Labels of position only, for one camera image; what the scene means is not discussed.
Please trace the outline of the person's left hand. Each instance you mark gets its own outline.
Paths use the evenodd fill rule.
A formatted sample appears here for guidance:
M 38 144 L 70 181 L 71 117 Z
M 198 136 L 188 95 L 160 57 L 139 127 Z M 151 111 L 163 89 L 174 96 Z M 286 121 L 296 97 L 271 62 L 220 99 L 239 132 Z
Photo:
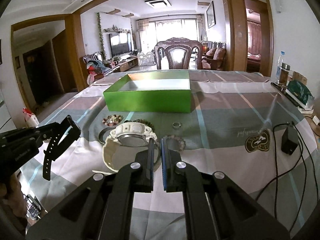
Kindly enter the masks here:
M 27 205 L 23 198 L 21 184 L 15 173 L 10 177 L 8 184 L 1 184 L 1 198 L 3 197 L 7 199 L 7 204 L 16 217 L 26 217 Z

